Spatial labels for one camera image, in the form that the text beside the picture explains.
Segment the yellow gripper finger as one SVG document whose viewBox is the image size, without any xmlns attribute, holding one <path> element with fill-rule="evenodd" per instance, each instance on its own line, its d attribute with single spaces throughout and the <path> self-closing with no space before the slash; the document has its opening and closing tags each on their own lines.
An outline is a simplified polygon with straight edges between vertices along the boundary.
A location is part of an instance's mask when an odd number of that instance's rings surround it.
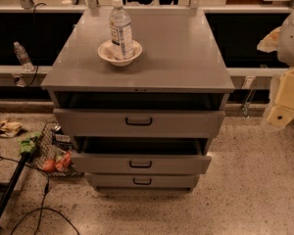
<svg viewBox="0 0 294 235">
<path fill-rule="evenodd" d="M 294 67 L 283 75 L 275 75 L 270 82 L 269 103 L 264 111 L 261 127 L 274 132 L 283 129 L 294 119 Z"/>
</svg>

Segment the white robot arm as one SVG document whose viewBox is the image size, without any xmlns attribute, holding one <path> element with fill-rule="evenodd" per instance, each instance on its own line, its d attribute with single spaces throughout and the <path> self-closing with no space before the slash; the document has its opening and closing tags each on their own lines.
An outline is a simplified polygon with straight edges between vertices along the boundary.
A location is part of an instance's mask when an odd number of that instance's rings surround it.
<svg viewBox="0 0 294 235">
<path fill-rule="evenodd" d="M 261 126 L 266 131 L 283 129 L 294 118 L 294 10 L 279 26 L 257 45 L 262 52 L 276 52 L 277 58 L 289 66 L 283 75 L 275 75 L 270 82 L 269 104 Z"/>
</svg>

